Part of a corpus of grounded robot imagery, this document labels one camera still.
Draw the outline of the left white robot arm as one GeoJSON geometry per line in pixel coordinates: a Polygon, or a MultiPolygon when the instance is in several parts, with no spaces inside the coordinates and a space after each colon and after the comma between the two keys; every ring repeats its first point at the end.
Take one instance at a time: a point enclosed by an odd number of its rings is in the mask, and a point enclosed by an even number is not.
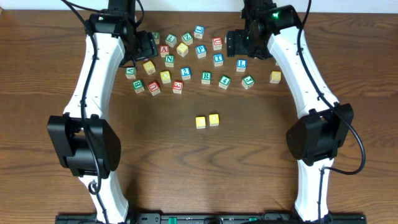
{"type": "Polygon", "coordinates": [[[106,9],[79,17],[86,52],[78,83],[61,116],[51,116],[47,130],[60,165],[88,189],[92,215],[58,215],[56,223],[130,223],[129,202],[116,169],[121,142],[108,123],[111,92],[119,68],[158,55],[154,36],[136,29],[140,1],[110,0],[106,9]]]}

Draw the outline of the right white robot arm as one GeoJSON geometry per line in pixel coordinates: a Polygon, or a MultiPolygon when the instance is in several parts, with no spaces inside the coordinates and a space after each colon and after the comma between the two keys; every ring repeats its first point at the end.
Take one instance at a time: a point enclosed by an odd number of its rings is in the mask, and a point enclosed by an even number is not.
{"type": "Polygon", "coordinates": [[[245,27],[226,35],[227,54],[274,58],[293,96],[298,121],[287,131],[289,151],[298,163],[295,212],[305,222],[324,222],[329,168],[353,120],[349,104],[341,105],[327,87],[308,49],[303,21],[291,5],[245,1],[245,27]]]}

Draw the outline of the yellow C block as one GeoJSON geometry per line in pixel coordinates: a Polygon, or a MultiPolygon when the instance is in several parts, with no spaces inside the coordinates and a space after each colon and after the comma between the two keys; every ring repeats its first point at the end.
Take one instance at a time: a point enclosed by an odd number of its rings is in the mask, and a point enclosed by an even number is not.
{"type": "Polygon", "coordinates": [[[197,129],[206,128],[206,117],[205,116],[196,117],[195,122],[196,122],[197,129]]]}

